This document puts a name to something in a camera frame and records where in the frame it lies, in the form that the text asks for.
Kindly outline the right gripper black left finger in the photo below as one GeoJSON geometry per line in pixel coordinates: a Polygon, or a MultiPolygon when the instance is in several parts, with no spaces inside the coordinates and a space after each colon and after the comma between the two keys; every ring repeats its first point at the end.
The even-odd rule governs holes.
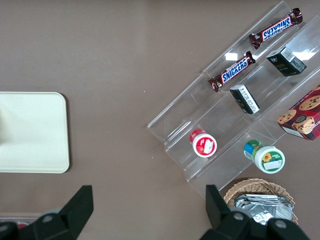
{"type": "Polygon", "coordinates": [[[18,230],[18,240],[76,240],[94,210],[93,188],[83,185],[57,212],[39,217],[18,230]]]}

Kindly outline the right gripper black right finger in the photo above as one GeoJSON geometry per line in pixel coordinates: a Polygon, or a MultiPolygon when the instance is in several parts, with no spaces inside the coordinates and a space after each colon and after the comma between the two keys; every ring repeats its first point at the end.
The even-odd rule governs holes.
{"type": "Polygon", "coordinates": [[[207,185],[205,209],[211,229],[202,240],[267,240],[267,227],[256,223],[247,214],[230,210],[216,185],[207,185]]]}

